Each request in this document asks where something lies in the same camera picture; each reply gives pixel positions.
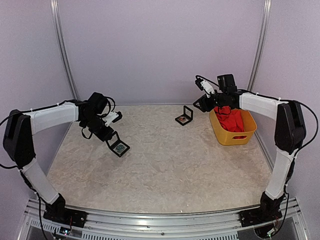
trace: marble-patterned surface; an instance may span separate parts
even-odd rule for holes
[[[181,105],[119,106],[113,124],[131,149],[121,158],[95,136],[70,127],[48,174],[69,205],[136,213],[187,213],[258,204],[270,170],[255,139],[222,146],[209,114]]]

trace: red fabric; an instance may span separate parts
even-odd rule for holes
[[[229,106],[214,108],[216,117],[218,118],[221,127],[229,132],[242,133],[245,131],[244,122],[242,121],[240,110],[234,109],[231,111]]]

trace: yellow basket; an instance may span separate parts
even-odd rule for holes
[[[212,110],[210,112],[209,115],[210,115],[210,121],[213,127],[213,131],[216,136],[216,139],[221,145],[231,146],[231,145],[247,144],[250,138],[252,137],[252,135],[254,134],[254,132],[257,130],[257,124],[254,118],[251,116],[250,112],[242,109],[238,111],[240,111],[241,113],[244,132],[232,132],[232,131],[225,130],[221,126],[215,111]]]

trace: white wall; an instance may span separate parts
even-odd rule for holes
[[[310,106],[320,117],[320,2],[318,0],[273,0],[265,47],[254,91],[294,99]],[[315,120],[304,110],[307,137],[315,131]],[[276,156],[274,123],[254,116],[273,159]],[[289,192],[296,196],[311,239],[320,239],[319,137],[298,154]]]
[[[0,120],[11,110],[28,110],[71,99],[60,58],[49,1],[0,1]],[[1,126],[0,138],[5,125]],[[34,136],[36,157],[47,172],[66,125]],[[0,147],[0,162],[14,162]],[[0,168],[0,239],[17,239],[31,191],[16,169]]]
[[[195,75],[234,74],[248,85],[264,1],[59,1],[66,50],[82,100],[193,103]]]

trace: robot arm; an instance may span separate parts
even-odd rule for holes
[[[222,92],[205,94],[193,105],[202,112],[210,112],[214,107],[230,106],[231,109],[243,109],[258,113],[276,121],[275,145],[276,159],[271,179],[260,199],[260,207],[240,213],[243,227],[281,218],[280,204],[285,196],[285,186],[293,174],[295,153],[306,137],[306,128],[302,110],[294,101],[280,101],[258,94],[238,90],[232,74],[218,76],[219,89]],[[209,83],[198,78],[196,85]]]
[[[30,111],[11,111],[12,117],[6,125],[3,147],[18,166],[25,183],[45,202],[46,212],[43,216],[45,219],[67,225],[72,219],[73,226],[83,227],[87,214],[65,208],[65,199],[49,183],[37,162],[33,135],[60,124],[80,122],[81,127],[88,127],[92,134],[109,146],[108,141],[117,133],[110,124],[120,120],[122,114],[109,111],[101,115],[107,104],[110,107],[108,97],[95,92],[86,101],[69,100]]]

